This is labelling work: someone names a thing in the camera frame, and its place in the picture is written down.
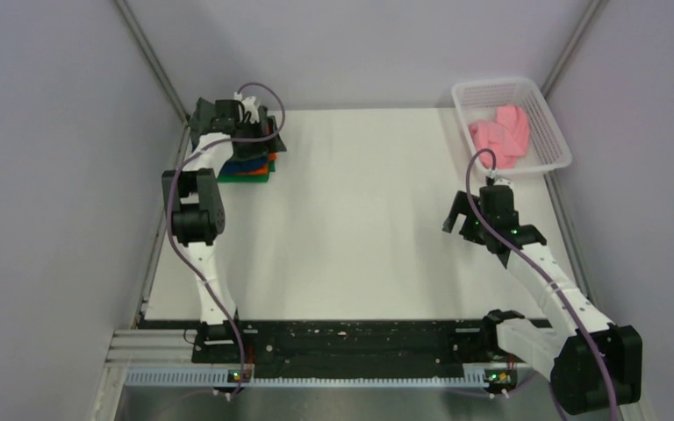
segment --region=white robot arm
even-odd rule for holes
[[[595,358],[577,328],[572,314],[557,292],[561,292],[593,338],[606,363],[618,404],[636,402],[642,383],[642,339],[631,326],[617,326],[583,295],[564,273],[547,247],[547,241],[533,225],[519,224],[511,183],[487,179],[487,185],[473,196],[484,220],[549,275],[546,280],[527,261],[497,240],[471,210],[465,192],[456,194],[443,231],[451,232],[458,215],[466,220],[459,232],[471,242],[484,245],[536,301],[554,330],[543,332],[516,311],[491,311],[483,320],[481,335],[485,350],[508,353],[527,362],[551,382],[557,401],[570,414],[608,406],[605,382]]]
[[[209,133],[200,137],[200,143],[197,147],[203,148],[210,145],[212,142],[222,139],[229,139],[230,136],[224,133],[215,132]],[[191,162],[186,170],[190,172],[197,172],[199,169],[212,168],[214,175],[220,172],[223,164],[231,156],[233,152],[230,142],[222,143],[214,147],[208,153],[203,153],[199,158]],[[191,194],[189,200],[183,200],[183,204],[199,203],[199,195],[197,193]],[[205,275],[205,279],[210,285],[213,292],[219,298],[228,314],[236,314],[236,303],[231,297],[228,290],[228,285],[219,276],[219,271],[216,267],[216,244],[206,244],[205,242],[190,242],[186,247],[183,247],[183,252],[187,254],[188,259],[195,264],[200,272]],[[200,321],[208,325],[221,325],[225,323],[226,316],[219,309],[218,305],[213,301],[213,298],[208,294],[205,284],[201,282],[195,274],[190,274],[197,285],[197,294],[200,296]]]

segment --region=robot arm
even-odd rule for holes
[[[574,319],[557,295],[558,289],[596,342],[611,376],[618,404],[638,401],[642,383],[642,339],[636,330],[631,326],[617,326],[600,312],[557,264],[541,233],[533,225],[519,224],[509,182],[488,178],[487,185],[479,190],[479,197],[474,196],[473,200],[495,231],[522,249],[556,283],[548,283],[518,254],[511,253],[489,234],[471,211],[466,193],[458,192],[443,231],[451,232],[456,217],[465,215],[459,233],[498,256],[502,265],[536,301],[554,330],[554,335],[543,332],[516,311],[493,310],[484,318],[483,347],[516,355],[530,364],[551,382],[557,401],[570,414],[607,407],[605,382]]]
[[[197,147],[205,147],[222,139],[229,139],[229,135],[221,132],[209,133],[200,138]],[[188,164],[177,184],[175,208],[172,213],[172,232],[183,246],[182,252],[205,276],[208,285],[229,314],[235,314],[236,304],[216,268],[214,240],[223,233],[226,226],[226,214],[216,174],[231,156],[232,150],[230,143],[222,143]],[[174,170],[166,171],[162,177],[164,203],[169,199],[169,187],[173,177]],[[205,284],[194,274],[191,276],[195,280],[200,297],[200,321],[208,325],[223,324],[226,316],[208,294]]]

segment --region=white cable tray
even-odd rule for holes
[[[227,380],[228,368],[129,368],[126,386],[153,387],[236,387]],[[257,388],[485,388],[489,383],[484,379],[483,368],[465,368],[464,377],[428,379],[257,379],[248,387]]]

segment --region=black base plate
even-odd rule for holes
[[[532,320],[549,327],[545,320]],[[239,321],[258,378],[462,377],[463,363],[489,362],[481,320]],[[230,325],[200,325],[192,362],[239,363]]]

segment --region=metal frame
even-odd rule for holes
[[[142,31],[140,24],[133,15],[130,6],[127,4],[126,0],[112,0],[112,2],[117,6],[118,12],[123,18],[125,25],[128,27],[129,31],[135,42],[137,43],[141,53],[143,54],[144,59],[146,60],[148,66],[154,73],[155,78],[161,85],[162,89],[165,92],[168,100],[171,102],[172,107],[175,109],[175,112],[180,117],[182,121],[186,122],[188,116],[187,111],[184,109],[182,101],[176,93],[174,86],[171,84],[166,72],[163,69],[163,66],[158,60],[154,49],[151,47],[145,33]],[[569,42],[563,49],[562,54],[557,60],[555,66],[552,68],[549,77],[541,87],[541,91],[545,97],[549,97],[553,88],[559,82],[562,73],[569,66],[572,57],[577,52],[579,46],[581,45],[585,35],[591,30],[593,23],[596,21],[600,13],[603,11],[604,7],[608,3],[608,0],[592,0],[588,4],[588,7],[585,10],[584,15],[580,19],[580,22],[577,25],[577,28],[570,37]],[[182,161],[183,156],[186,152],[187,145],[185,140],[187,139],[188,127],[185,125],[183,128],[183,133],[180,139],[179,147],[177,149],[175,164],[178,165]],[[549,190],[549,195],[551,197],[552,205],[556,214],[557,223],[559,228],[562,231],[564,244],[567,250],[568,257],[572,264],[572,269],[577,280],[578,285],[583,290],[583,292],[591,298],[595,303],[597,302],[596,297],[593,296],[593,291],[588,284],[588,275],[586,273],[585,265],[582,260],[582,253],[580,251],[580,246],[577,241],[577,234],[575,232],[575,227],[568,217],[567,206],[563,200],[561,184],[558,180],[556,172],[549,173],[544,176],[544,179],[547,183],[547,188]],[[144,304],[147,301],[147,298],[150,295],[151,287],[153,284],[155,266],[158,262],[159,255],[161,253],[161,241],[163,240],[163,232],[165,228],[163,220],[163,211],[160,210],[159,223],[157,225],[156,237],[154,241],[153,250],[150,255],[150,259],[147,265],[147,271],[145,276],[145,282],[143,286],[143,292],[139,304],[139,313],[141,314],[144,310]],[[138,322],[138,318],[133,321],[133,327]],[[229,367],[220,367],[220,366],[207,366],[207,367],[194,367],[191,363],[192,355],[192,344],[186,342],[183,339],[184,331],[182,330],[119,330],[115,332],[115,335],[112,339],[110,349],[107,354],[107,359],[104,365],[104,371],[100,386],[95,398],[95,405],[92,411],[92,421],[112,421],[115,418],[115,412],[118,409],[120,403],[120,397],[122,394],[122,388],[125,384],[125,381],[129,378],[132,380],[133,384],[142,382],[141,379],[151,379],[153,385],[170,385],[176,384],[174,382],[180,382],[180,377],[174,376],[174,374],[210,374],[218,373],[220,370],[226,370]],[[467,369],[470,373],[470,379],[462,379],[463,381],[467,380],[478,380],[477,376],[479,370],[482,372],[485,369],[504,369],[505,363],[484,363],[484,364],[469,364],[464,365],[464,368]],[[518,364],[518,369],[530,369],[528,364]],[[162,375],[161,377],[154,377],[153,374]],[[214,386],[215,382],[208,382],[205,386]],[[290,387],[298,386],[300,383],[289,383],[287,384]],[[429,386],[436,387],[447,385],[435,384],[435,383],[426,383]],[[474,382],[466,383],[467,386],[474,384],[475,387],[478,387],[478,384]],[[328,384],[330,387],[337,385],[337,382],[334,384]],[[380,384],[382,387],[385,387],[387,383]],[[416,386],[416,384],[408,383],[396,383],[400,387],[406,386]],[[639,403],[624,406],[621,408],[621,413],[624,419],[654,419],[654,412],[652,411],[649,401],[644,397]]]
[[[125,386],[166,388],[235,388],[227,379],[236,367],[130,367]],[[470,367],[464,377],[428,379],[253,379],[247,388],[486,388],[486,370]]]

